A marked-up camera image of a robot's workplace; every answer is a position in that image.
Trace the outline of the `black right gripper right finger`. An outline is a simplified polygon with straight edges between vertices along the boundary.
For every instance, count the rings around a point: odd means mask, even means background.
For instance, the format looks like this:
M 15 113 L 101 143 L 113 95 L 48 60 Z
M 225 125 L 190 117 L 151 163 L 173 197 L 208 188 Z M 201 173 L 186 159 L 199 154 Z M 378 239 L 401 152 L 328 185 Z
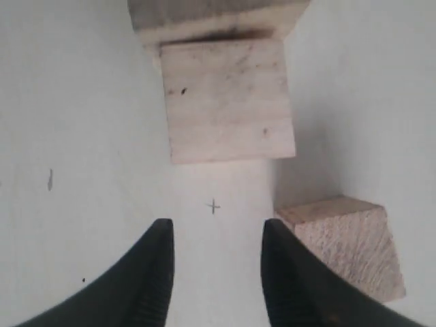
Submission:
M 417 326 L 332 272 L 279 219 L 264 222 L 261 278 L 271 326 Z

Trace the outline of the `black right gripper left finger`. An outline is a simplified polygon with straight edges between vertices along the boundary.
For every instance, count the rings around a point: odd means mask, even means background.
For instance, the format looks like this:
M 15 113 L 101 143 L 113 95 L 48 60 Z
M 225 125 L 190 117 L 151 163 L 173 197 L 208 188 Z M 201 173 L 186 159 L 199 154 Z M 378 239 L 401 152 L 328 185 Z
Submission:
M 157 219 L 88 286 L 23 326 L 165 326 L 174 285 L 174 225 Z

